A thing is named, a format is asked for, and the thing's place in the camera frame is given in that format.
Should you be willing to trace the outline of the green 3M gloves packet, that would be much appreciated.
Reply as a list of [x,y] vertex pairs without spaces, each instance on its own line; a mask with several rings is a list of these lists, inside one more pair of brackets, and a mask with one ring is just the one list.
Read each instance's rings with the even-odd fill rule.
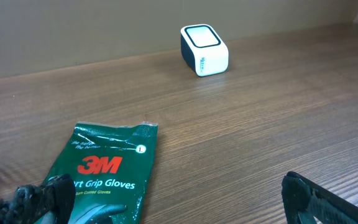
[[45,180],[69,174],[70,223],[139,223],[154,166],[158,125],[78,122]]

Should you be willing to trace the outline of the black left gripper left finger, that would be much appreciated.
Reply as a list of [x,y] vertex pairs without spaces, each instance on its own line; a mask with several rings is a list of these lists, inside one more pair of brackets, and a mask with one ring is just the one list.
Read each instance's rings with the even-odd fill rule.
[[11,200],[0,200],[0,223],[37,222],[67,224],[74,207],[76,189],[69,174],[52,177],[47,183],[22,185]]

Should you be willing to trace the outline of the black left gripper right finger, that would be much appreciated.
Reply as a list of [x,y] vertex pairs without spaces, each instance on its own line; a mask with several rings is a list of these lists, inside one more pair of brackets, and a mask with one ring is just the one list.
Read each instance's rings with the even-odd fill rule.
[[296,172],[282,180],[282,200],[288,224],[358,224],[358,207]]

